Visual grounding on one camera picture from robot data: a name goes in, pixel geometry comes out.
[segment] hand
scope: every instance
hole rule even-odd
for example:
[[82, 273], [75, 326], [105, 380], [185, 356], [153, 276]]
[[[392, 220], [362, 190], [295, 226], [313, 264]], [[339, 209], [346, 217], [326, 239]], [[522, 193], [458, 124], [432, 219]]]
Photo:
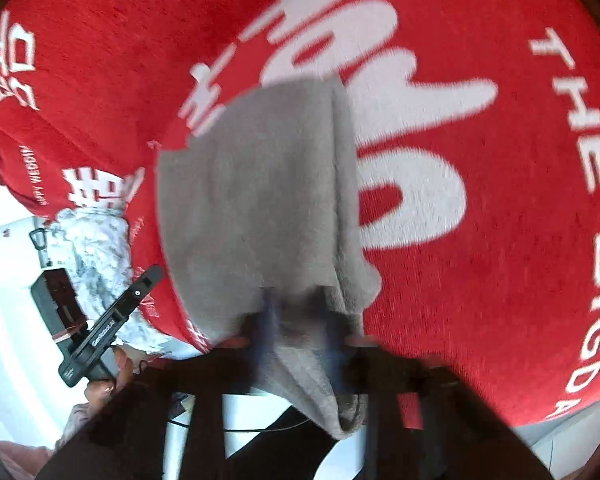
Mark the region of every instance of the hand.
[[91, 381], [84, 391], [91, 415], [99, 412], [109, 402], [114, 393], [119, 392], [133, 380], [134, 364], [131, 359], [122, 348], [115, 347], [113, 352], [116, 365], [120, 369], [116, 383], [114, 384], [112, 381]]

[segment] white fabric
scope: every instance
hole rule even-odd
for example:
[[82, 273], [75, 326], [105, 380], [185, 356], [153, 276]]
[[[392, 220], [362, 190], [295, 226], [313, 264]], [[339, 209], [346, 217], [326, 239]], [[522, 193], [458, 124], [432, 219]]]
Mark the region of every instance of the white fabric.
[[34, 480], [52, 455], [46, 447], [0, 442], [0, 460], [13, 480]]
[[[132, 282], [128, 224], [117, 210], [64, 209], [47, 233], [51, 260], [64, 267], [88, 319], [97, 320]], [[136, 309], [118, 332], [117, 343], [160, 351], [170, 336], [152, 328]]]

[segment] wire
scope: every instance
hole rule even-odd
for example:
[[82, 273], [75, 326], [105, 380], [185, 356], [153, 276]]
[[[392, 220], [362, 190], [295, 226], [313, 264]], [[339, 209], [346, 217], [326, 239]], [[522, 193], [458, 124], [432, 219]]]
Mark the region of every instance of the wire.
[[[272, 430], [264, 429], [264, 430], [224, 430], [225, 433], [273, 433], [275, 431], [286, 431], [292, 430], [293, 428], [297, 428], [298, 426], [302, 426], [309, 422], [309, 419], [303, 420], [302, 422], [298, 422], [298, 424], [294, 424], [292, 426], [287, 426], [286, 428], [273, 428]], [[188, 428], [188, 424], [182, 424], [181, 422], [176, 422], [175, 420], [170, 420], [169, 424], [175, 424], [176, 426], [180, 426], [182, 428]]]

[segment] red shirt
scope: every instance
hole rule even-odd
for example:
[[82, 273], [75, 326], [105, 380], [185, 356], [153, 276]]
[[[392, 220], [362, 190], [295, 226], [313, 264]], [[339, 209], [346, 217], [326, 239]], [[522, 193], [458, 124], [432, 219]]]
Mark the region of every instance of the red shirt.
[[[306, 74], [351, 98], [366, 331], [510, 424], [599, 399], [600, 32], [576, 0], [12, 0], [0, 175], [36, 214], [128, 203], [134, 267], [164, 265], [158, 149]], [[169, 283], [143, 312], [205, 345]]]

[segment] gray cloth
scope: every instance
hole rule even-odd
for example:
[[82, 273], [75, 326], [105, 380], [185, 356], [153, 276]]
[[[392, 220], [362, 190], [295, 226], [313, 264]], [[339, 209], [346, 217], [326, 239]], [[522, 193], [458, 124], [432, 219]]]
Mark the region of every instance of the gray cloth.
[[320, 330], [296, 301], [331, 285], [330, 307], [362, 332], [380, 278], [364, 259], [356, 151], [337, 80], [299, 80], [236, 98], [218, 122], [158, 163], [158, 220], [175, 289], [212, 341], [261, 306], [263, 286], [294, 298], [259, 387], [288, 399], [335, 438], [365, 416], [363, 396], [338, 396], [317, 349]]

